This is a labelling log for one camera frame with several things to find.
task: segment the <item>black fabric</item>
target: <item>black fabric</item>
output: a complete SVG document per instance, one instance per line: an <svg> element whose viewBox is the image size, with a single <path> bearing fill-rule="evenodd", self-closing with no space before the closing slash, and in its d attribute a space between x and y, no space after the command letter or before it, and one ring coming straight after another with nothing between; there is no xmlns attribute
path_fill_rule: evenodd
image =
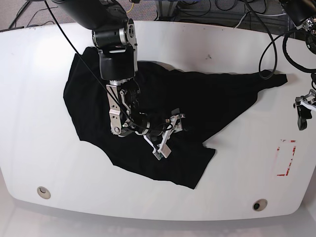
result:
<svg viewBox="0 0 316 237"><path fill-rule="evenodd" d="M83 58L100 77L97 50L87 48ZM138 62L135 80L141 89L142 111L169 115L180 108L186 114L183 119L186 131L173 134L167 142L172 150L170 156L157 160L153 148L142 136L130 134L121 138L111 133L107 94L76 55L64 100L79 139L102 149L113 165L191 189L196 187L215 154L214 149L205 148L202 142L253 105L258 91L287 82L286 75L263 80L258 73L183 73L168 71L152 62Z"/></svg>

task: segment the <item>floor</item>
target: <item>floor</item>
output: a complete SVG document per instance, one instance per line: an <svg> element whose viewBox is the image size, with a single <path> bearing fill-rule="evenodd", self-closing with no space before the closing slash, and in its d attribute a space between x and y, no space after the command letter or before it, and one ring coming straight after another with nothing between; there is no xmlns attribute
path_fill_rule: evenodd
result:
<svg viewBox="0 0 316 237"><path fill-rule="evenodd" d="M131 3L128 0L118 0L121 5L125 8L125 10L129 10L131 7ZM234 4L235 0L217 0L218 6L220 8L229 8ZM200 0L197 4L194 5L185 5L181 4L182 8L188 8L188 9L195 9L197 12L202 11L205 12L209 9L209 5L211 3L211 10L215 12L222 12L222 13L244 13L245 7L244 3L241 0L236 0L237 4L236 6L230 10L230 11L220 11L215 6L215 0ZM278 4L278 0L266 0L267 1L267 11L265 14L279 14L282 13L282 9L280 5ZM15 15L19 11L20 7L24 4L25 0L0 0L0 30L7 29L10 23L13 21ZM50 7L55 7L56 5L49 1ZM254 8L254 10L258 12L264 11L264 2L263 0L255 0L251 3L251 6ZM45 9L44 2L33 2L31 5L26 9L26 11L22 14L22 16L17 21L17 26L24 26L27 25L42 25L51 19L51 16L49 15L49 12L47 10L43 10L38 12L35 16L34 14L40 10ZM65 12L63 12L60 8L54 8L52 9L53 13L55 14L57 20L60 23L69 23L73 22L73 19L70 18ZM145 21L151 21L156 18L157 12L156 12L156 4L153 0L141 0L139 4L136 4L133 10L128 14L128 17L133 18L134 20L145 20ZM242 24L240 27L248 29L247 21L245 21L244 24ZM256 24L252 27L253 30L256 30Z"/></svg>

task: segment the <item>robotic arm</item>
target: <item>robotic arm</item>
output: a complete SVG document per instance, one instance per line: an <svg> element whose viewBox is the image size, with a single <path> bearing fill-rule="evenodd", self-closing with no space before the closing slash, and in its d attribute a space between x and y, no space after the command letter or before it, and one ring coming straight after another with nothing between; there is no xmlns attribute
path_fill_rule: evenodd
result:
<svg viewBox="0 0 316 237"><path fill-rule="evenodd" d="M111 0L113 4L106 5L99 0L52 1L80 25L92 30L93 42L100 56L101 78L108 81L106 88L112 133L121 137L130 133L144 136L159 160L167 158L171 150L166 142L172 133L182 131L181 119L185 115L176 109L171 117L153 120L150 115L138 110L140 89L134 81L137 71L137 42L133 20L128 19L125 12L110 11L109 6L120 6L116 0ZM316 0L279 2L296 28L306 32L307 47L316 54ZM313 106L311 102L314 103L314 100L308 101L307 97L301 97L301 100L296 100L295 107L301 111L304 104Z"/></svg>

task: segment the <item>wire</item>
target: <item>wire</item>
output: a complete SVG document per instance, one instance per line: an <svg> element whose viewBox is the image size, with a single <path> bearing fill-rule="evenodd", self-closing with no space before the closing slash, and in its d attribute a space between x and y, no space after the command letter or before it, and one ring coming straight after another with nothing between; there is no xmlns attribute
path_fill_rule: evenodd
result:
<svg viewBox="0 0 316 237"><path fill-rule="evenodd" d="M254 11L254 12L256 12L257 14L265 14L266 11L267 11L267 2L266 2L266 0L263 0L263 3L265 5L264 11L263 12Z"/></svg>
<svg viewBox="0 0 316 237"><path fill-rule="evenodd" d="M251 30L251 14L249 14L249 29Z"/></svg>
<svg viewBox="0 0 316 237"><path fill-rule="evenodd" d="M247 2L247 0L243 0L243 2L244 2L245 5L247 6L247 8L251 11L251 13L258 19L258 21L261 23L261 25L265 28L265 30L267 31L267 33L268 33L268 35L269 35L269 37L270 37L270 39L271 39L271 42L272 42L272 45L273 45L273 49L274 49L274 51L275 51L275 65L274 65L274 67L273 67L272 72L271 72L267 77L263 76L263 75L261 74L261 64L259 64L259 76L260 76L262 79L269 79L269 78L271 78L271 77L274 75L274 73L275 73L275 71L276 71L276 69L277 69L277 46L276 46L276 43L275 43L275 41L274 41L274 39L273 39L273 37L272 37L272 34L271 34L270 30L269 30L268 27L266 26L266 24L260 19L260 17L257 15L257 13L252 9L252 7L251 7L250 4Z"/></svg>
<svg viewBox="0 0 316 237"><path fill-rule="evenodd" d="M236 29L236 28L238 28L238 27L240 26L240 24L242 23L242 21L246 18L246 16L247 16L249 13L250 13L250 11L247 12L246 14L244 14L244 16L240 19L239 23L234 27L234 29Z"/></svg>
<svg viewBox="0 0 316 237"><path fill-rule="evenodd" d="M51 22L51 23L53 23L53 24L55 25L55 23L54 23L53 21L47 21L47 22L45 22L44 24L41 24L41 25L39 25L39 26L46 25L48 22Z"/></svg>
<svg viewBox="0 0 316 237"><path fill-rule="evenodd" d="M154 21L156 21L158 19L158 11L156 11L157 15L156 18L154 19Z"/></svg>
<svg viewBox="0 0 316 237"><path fill-rule="evenodd" d="M189 2L186 2L186 1L181 1L181 3L183 3L184 5L194 5L194 4L197 4L198 3L198 1L193 1L193 2L191 2L191 3L189 3Z"/></svg>
<svg viewBox="0 0 316 237"><path fill-rule="evenodd" d="M238 1L243 2L243 0L238 0ZM251 0L251 1L249 1L248 3L252 3L253 1L256 1L256 0Z"/></svg>
<svg viewBox="0 0 316 237"><path fill-rule="evenodd" d="M61 33L63 34L63 36L66 38L66 40L68 41L68 43L70 44L70 46L74 49L74 51L76 52L77 56L80 58L80 60L83 62L83 64L88 68L88 70L91 72L91 74L93 75L93 77L99 82L99 84L103 87L103 89L107 92L107 94L115 101L115 103L119 106L119 108L122 110L123 114L129 119L131 120L135 126L139 127L139 128L142 128L142 129L148 129L150 131L162 131L162 132L165 132L165 131L169 131L173 128L173 126L171 126L171 128L167 128L167 129L161 129L161 130L158 130L158 129L151 129L149 127L146 127L146 126L141 126L141 125L138 125L134 122L134 120L125 112L125 108L123 108L122 105L119 104L119 102L114 98L114 96L107 90L107 88L102 84L102 82L100 81L100 79L93 73L93 71L90 69L90 67L87 65L87 63L84 61L84 59L82 58L82 56L79 54L79 52L77 51L77 49L74 47L74 45L71 43L71 41L69 40L69 38L66 36L65 32L63 31L63 29L61 28L61 26L59 25L56 17L54 16L53 12L51 11L51 9L49 8L48 4L47 4L47 1L44 1L50 15L52 16L52 18L54 19L54 21L56 22L56 25L58 26L58 28L60 29Z"/></svg>
<svg viewBox="0 0 316 237"><path fill-rule="evenodd" d="M21 6L20 10L18 11L18 13L16 14L16 19L14 19L14 27L16 27L16 22L17 22L17 16L20 14L20 12L22 11L22 9L25 7L25 5L27 4L28 2L26 1L23 6Z"/></svg>
<svg viewBox="0 0 316 237"><path fill-rule="evenodd" d="M277 36L275 39L273 39L273 42L275 42L275 41L276 41L278 38L280 38L281 36L284 36L284 35L289 34L289 33L294 33L294 32L299 32L299 30L296 30L296 29L294 30L294 29L292 29L292 30L289 30L288 32L282 33L282 34L280 34L279 36ZM260 58L260 61L259 61L259 68L261 67L261 63L262 63L263 57L265 56L267 50L270 48L271 44L272 44L272 42L269 43L269 45L266 47L265 51L263 51L263 53L262 53L262 55L261 55L261 58Z"/></svg>
<svg viewBox="0 0 316 237"><path fill-rule="evenodd" d="M128 10L126 13L130 13L130 12L133 10L134 5L135 5L135 3L132 4L132 7L131 7L130 10Z"/></svg>
<svg viewBox="0 0 316 237"><path fill-rule="evenodd" d="M206 14L208 14L210 11L211 11L211 8L212 8L212 3L211 3L211 0L208 0L209 1L209 9L206 13L202 14L202 15L192 15L192 14L189 14L189 13L186 13L184 11L182 11L181 9L179 9L182 13L184 14L187 14L189 16L205 16Z"/></svg>
<svg viewBox="0 0 316 237"><path fill-rule="evenodd" d="M234 1L234 4L233 4L231 7L227 8L227 9L222 9L222 8L220 8L219 5L218 5L218 0L215 0L215 6L216 6L218 9L220 9L221 11L229 11L229 10L232 10L236 5L237 5L237 0Z"/></svg>
<svg viewBox="0 0 316 237"><path fill-rule="evenodd" d="M12 23L9 25L8 29L11 29L13 24L15 24L14 27L16 27L16 21L18 20L18 18L21 16L21 14L25 11L25 9L31 4L30 1L27 1L23 4L23 6L21 6L20 10L18 11L18 13L16 14L14 20L12 21Z"/></svg>
<svg viewBox="0 0 316 237"><path fill-rule="evenodd" d="M277 14L277 15L265 15L265 14L260 14L260 13L257 13L257 15L259 16L270 16L270 17L275 17L275 16L284 16L284 15L287 15L286 13L282 13L282 14Z"/></svg>
<svg viewBox="0 0 316 237"><path fill-rule="evenodd" d="M26 27L28 27L31 23L31 21L34 19L34 17L36 16L36 14L38 14L40 11L45 11L45 10L48 10L48 8L44 8L44 9L41 9L41 10L38 10L37 12L35 12L35 14L32 16L32 18L30 19L30 21L28 22L28 24L26 25Z"/></svg>
<svg viewBox="0 0 316 237"><path fill-rule="evenodd" d="M293 59L291 59L291 57L288 55L287 50L286 50L286 43L288 38L291 36L291 34L293 34L295 31L292 32L288 32L283 39L283 45L282 45L282 49L283 49L283 53L285 58L287 59L287 61L295 68L297 68L298 70L304 72L304 73L311 73L311 74L315 74L316 73L316 69L309 69L309 68L305 68L301 65L299 65L298 63L294 62Z"/></svg>

